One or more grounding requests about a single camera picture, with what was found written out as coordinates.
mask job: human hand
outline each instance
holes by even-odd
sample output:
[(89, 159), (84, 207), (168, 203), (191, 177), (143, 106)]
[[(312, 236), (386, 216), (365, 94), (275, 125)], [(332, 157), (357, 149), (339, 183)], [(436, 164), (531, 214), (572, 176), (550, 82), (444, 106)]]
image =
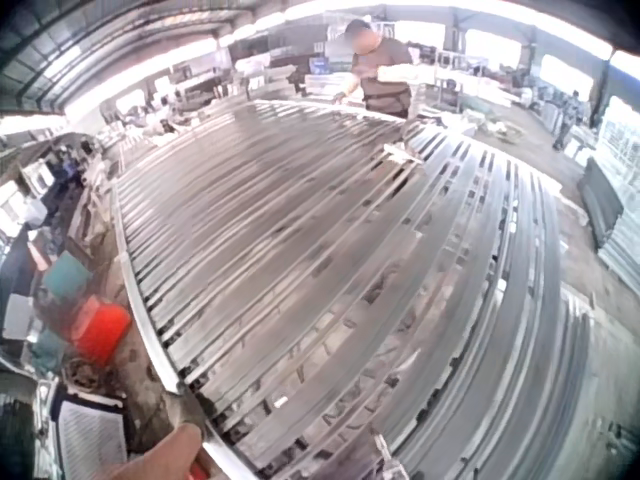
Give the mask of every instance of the human hand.
[(336, 93), (336, 95), (333, 97), (332, 103), (334, 105), (340, 105), (345, 101), (346, 98), (347, 95), (344, 92)]

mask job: steel roof beam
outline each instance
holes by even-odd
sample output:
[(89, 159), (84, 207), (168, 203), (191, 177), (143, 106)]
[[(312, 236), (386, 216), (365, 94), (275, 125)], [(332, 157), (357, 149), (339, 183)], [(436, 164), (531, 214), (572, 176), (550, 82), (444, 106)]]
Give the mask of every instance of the steel roof beam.
[[(126, 51), (126, 53), (117, 56), (116, 58), (114, 58), (112, 61), (109, 61), (108, 58), (111, 56), (113, 57), (113, 53), (117, 54), (118, 52), (112, 52), (112, 55), (108, 55), (107, 57), (104, 58), (104, 60), (101, 60), (100, 62), (97, 62), (94, 67), (91, 70), (88, 70), (88, 73), (83, 73), (80, 74), (78, 77), (76, 77), (74, 80), (70, 81), (65, 87), (64, 89), (55, 96), (55, 98), (53, 99), (53, 105), (58, 106), (58, 104), (64, 104), (66, 103), (66, 101), (68, 100), (68, 98), (74, 93), (75, 90), (73, 87), (77, 86), (78, 83), (82, 83), (82, 81), (86, 80), (87, 76), (93, 75), (96, 72), (103, 70), (105, 68), (108, 68), (109, 66), (115, 64), (116, 62), (122, 60), (123, 58), (127, 57), (128, 55), (130, 55), (133, 51), (135, 51), (137, 48), (140, 48), (141, 46), (147, 45), (149, 42), (149, 40), (153, 37), (156, 37), (158, 35), (162, 35), (168, 32), (174, 32), (175, 35), (168, 35), (164, 38), (166, 39), (175, 39), (175, 38), (183, 38), (183, 37), (187, 37), (187, 36), (196, 36), (196, 35), (202, 35), (202, 34), (206, 34), (206, 31), (203, 30), (198, 30), (195, 32), (185, 32), (185, 33), (178, 33), (176, 32), (176, 30), (180, 30), (186, 27), (193, 27), (193, 26), (202, 26), (202, 25), (219, 25), (219, 23), (200, 23), (200, 24), (184, 24), (184, 25), (179, 25), (179, 26), (173, 26), (174, 28), (167, 28), (167, 29), (159, 29), (157, 31), (152, 32), (149, 35), (145, 35), (144, 37), (140, 38), (138, 41), (135, 42), (134, 45), (132, 45), (132, 48), (128, 49)], [(47, 94), (43, 94), (40, 97), (38, 97), (38, 101), (42, 102), (46, 99), (46, 95), (48, 95), (49, 93), (51, 93), (51, 90), (48, 90)]]
[[(68, 51), (70, 48), (72, 48), (73, 46), (77, 45), (79, 42), (83, 41), (84, 39), (88, 38), (90, 35), (93, 35), (94, 33), (96, 33), (98, 30), (107, 27), (110, 23), (112, 23), (113, 21), (115, 21), (117, 18), (120, 18), (128, 13), (131, 13), (132, 11), (135, 11), (138, 8), (138, 6), (136, 7), (132, 7), (132, 8), (128, 8), (125, 9), (121, 12), (118, 13), (118, 15), (114, 18), (111, 17), (109, 20), (106, 20), (104, 22), (101, 22), (99, 24), (97, 24), (94, 28), (87, 30), (81, 37), (75, 39), (73, 41), (72, 44), (70, 44), (67, 49), (65, 49), (62, 54), (64, 54), (66, 51)], [(55, 87), (55, 85), (57, 84), (57, 82), (64, 78), (65, 74), (67, 72), (69, 72), (70, 70), (72, 70), (73, 68), (75, 68), (76, 65), (80, 64), (81, 62), (83, 62), (84, 60), (86, 60), (87, 58), (89, 58), (91, 55), (97, 53), (101, 48), (106, 47), (109, 43), (117, 40), (118, 38), (122, 37), (123, 35), (126, 35), (128, 33), (131, 33), (132, 31), (135, 31), (139, 28), (151, 25), (153, 23), (156, 22), (160, 22), (162, 20), (165, 20), (167, 18), (171, 18), (173, 16), (176, 15), (189, 15), (192, 13), (205, 13), (205, 12), (211, 12), (211, 11), (229, 11), (229, 12), (242, 12), (242, 11), (246, 11), (246, 10), (242, 10), (242, 9), (227, 9), (224, 7), (220, 7), (220, 8), (197, 8), (197, 9), (177, 9), (177, 10), (171, 10), (170, 12), (166, 12), (166, 13), (162, 13), (158, 16), (154, 16), (150, 19), (146, 19), (145, 21), (139, 23), (139, 24), (133, 24), (132, 26), (130, 26), (129, 28), (125, 28), (122, 31), (118, 32), (117, 35), (113, 36), (109, 36), (107, 37), (107, 41), (106, 42), (101, 42), (102, 46), (99, 48), (91, 48), (90, 50), (88, 50), (87, 52), (85, 52), (84, 54), (80, 55), (78, 58), (74, 59), (72, 62), (70, 62), (68, 65), (66, 65), (65, 67), (63, 67), (60, 72), (56, 75), (59, 75), (59, 78), (57, 80), (51, 80), (52, 81), (52, 86), (39, 98), (39, 100), (41, 100), (44, 95), (46, 95), (47, 93), (49, 93), (51, 91), (52, 88)], [(224, 23), (228, 23), (226, 21), (218, 21), (216, 23), (220, 23), (220, 24), (224, 24)], [(40, 69), (40, 71), (38, 71), (36, 73), (36, 75), (34, 75), (33, 77), (31, 77), (31, 79), (29, 79), (29, 81), (27, 83), (25, 83), (24, 87), (20, 90), (20, 92), (18, 92), (19, 96), (24, 96), (29, 89), (35, 84), (35, 82), (44, 74), (44, 72), (46, 72), (46, 70), (51, 66), (51, 64), (53, 62), (56, 61), (56, 59), (48, 62), (42, 69)]]

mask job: aluminum profile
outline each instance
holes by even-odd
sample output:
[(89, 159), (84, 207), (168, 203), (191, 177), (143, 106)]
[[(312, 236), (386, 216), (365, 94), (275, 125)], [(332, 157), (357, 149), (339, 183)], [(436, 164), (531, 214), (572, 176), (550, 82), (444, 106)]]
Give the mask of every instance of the aluminum profile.
[[(303, 102), (190, 135), (119, 179), (119, 248), (154, 364), (201, 400), (225, 473), (343, 478), (373, 426), (412, 473), (513, 478), (505, 452), (528, 458), (569, 397), (538, 176), (433, 126)], [(423, 164), (392, 161), (401, 139)]]
[(598, 256), (636, 294), (640, 295), (640, 222), (620, 199), (611, 171), (590, 158), (579, 189)]

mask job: white panel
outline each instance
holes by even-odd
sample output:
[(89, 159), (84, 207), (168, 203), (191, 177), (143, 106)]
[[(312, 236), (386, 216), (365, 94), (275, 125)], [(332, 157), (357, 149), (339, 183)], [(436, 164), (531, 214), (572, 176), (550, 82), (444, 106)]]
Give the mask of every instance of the white panel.
[(67, 480), (97, 478), (127, 461), (122, 415), (64, 402), (58, 432)]

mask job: man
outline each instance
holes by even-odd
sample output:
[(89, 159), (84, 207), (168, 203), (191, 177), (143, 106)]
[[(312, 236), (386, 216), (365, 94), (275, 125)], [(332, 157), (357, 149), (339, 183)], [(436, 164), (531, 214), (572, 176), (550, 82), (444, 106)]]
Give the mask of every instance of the man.
[(411, 90), (402, 78), (407, 67), (413, 67), (407, 46), (394, 38), (378, 35), (364, 20), (352, 20), (345, 37), (355, 52), (351, 66), (353, 77), (334, 97), (334, 103), (342, 103), (361, 86), (367, 110), (406, 119)]
[(560, 133), (553, 144), (556, 151), (564, 150), (564, 141), (571, 131), (571, 127), (582, 123), (582, 103), (579, 100), (580, 94), (574, 90), (573, 96), (569, 97), (562, 106), (562, 125), (560, 125)]

